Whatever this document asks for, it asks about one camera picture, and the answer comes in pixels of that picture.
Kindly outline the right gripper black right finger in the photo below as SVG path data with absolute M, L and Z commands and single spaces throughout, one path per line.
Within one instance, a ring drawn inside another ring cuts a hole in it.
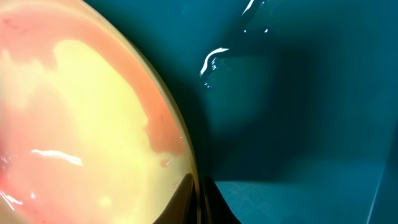
M 219 188 L 208 176 L 200 183 L 201 222 L 204 224 L 241 224 L 228 207 Z

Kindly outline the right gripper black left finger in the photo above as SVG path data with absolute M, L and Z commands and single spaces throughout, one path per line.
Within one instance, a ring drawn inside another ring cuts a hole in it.
M 196 224 L 197 196 L 193 174 L 186 174 L 154 224 Z

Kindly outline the yellow plate back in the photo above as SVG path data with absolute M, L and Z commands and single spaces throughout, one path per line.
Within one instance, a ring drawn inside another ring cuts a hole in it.
M 1 2 L 2 223 L 154 223 L 186 174 L 198 197 L 191 146 L 156 70 L 98 11 Z

